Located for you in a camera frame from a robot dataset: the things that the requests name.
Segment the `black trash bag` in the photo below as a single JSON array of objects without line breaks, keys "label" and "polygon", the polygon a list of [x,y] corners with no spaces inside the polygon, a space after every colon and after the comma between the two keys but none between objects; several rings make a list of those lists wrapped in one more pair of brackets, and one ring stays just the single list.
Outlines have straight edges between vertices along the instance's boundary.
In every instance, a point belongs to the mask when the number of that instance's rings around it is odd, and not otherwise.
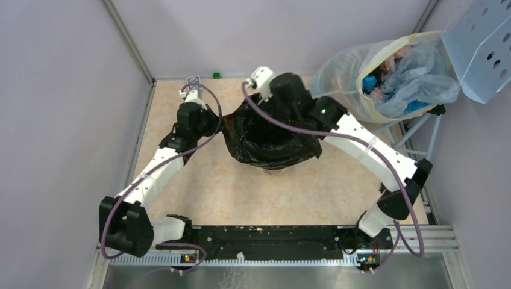
[{"label": "black trash bag", "polygon": [[280,170],[319,158],[322,147],[313,135],[296,134],[257,114],[246,101],[222,117],[225,145],[238,162],[265,170]]}]

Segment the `white trash bin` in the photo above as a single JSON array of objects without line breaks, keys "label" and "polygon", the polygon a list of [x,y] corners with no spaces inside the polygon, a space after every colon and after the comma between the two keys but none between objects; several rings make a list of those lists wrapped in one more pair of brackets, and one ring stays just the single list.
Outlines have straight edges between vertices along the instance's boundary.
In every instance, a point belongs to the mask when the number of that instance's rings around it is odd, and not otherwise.
[{"label": "white trash bin", "polygon": [[261,169],[262,174],[267,176],[278,176],[278,175],[285,175],[287,173],[293,172],[294,168],[291,167],[285,167],[281,169]]}]

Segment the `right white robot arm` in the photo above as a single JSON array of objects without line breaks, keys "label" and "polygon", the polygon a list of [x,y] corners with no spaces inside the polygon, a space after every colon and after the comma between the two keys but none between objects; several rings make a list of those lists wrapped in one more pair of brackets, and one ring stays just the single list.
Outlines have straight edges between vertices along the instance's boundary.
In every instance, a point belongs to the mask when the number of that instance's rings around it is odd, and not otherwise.
[{"label": "right white robot arm", "polygon": [[392,148],[333,98],[311,97],[295,73],[271,73],[260,93],[262,105],[275,110],[271,123],[299,136],[319,137],[356,158],[384,185],[386,191],[362,214],[353,232],[356,245],[371,247],[392,222],[417,222],[413,206],[433,168],[429,160],[414,160]]}]

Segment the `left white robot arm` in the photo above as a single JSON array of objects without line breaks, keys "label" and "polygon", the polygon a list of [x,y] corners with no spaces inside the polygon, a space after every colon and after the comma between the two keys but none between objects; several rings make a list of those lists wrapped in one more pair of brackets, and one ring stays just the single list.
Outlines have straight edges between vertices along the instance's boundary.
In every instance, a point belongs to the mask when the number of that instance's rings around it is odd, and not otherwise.
[{"label": "left white robot arm", "polygon": [[192,244],[193,232],[185,217],[169,215],[152,221],[148,210],[172,176],[201,148],[199,140],[211,141],[221,128],[222,113],[214,113],[207,104],[185,102],[179,106],[176,123],[142,173],[115,197],[106,196],[99,204],[99,243],[105,259],[114,258],[107,249],[143,257],[165,241],[179,249]]}]

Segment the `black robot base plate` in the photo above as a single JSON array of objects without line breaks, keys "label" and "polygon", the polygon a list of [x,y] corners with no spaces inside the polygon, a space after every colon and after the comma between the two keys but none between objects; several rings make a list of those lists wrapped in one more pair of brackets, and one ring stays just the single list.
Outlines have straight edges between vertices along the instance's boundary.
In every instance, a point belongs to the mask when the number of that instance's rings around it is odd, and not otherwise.
[{"label": "black robot base plate", "polygon": [[369,237],[353,226],[194,226],[182,243],[202,247],[209,261],[235,259],[242,253],[248,261],[319,261],[391,249],[389,229]]}]

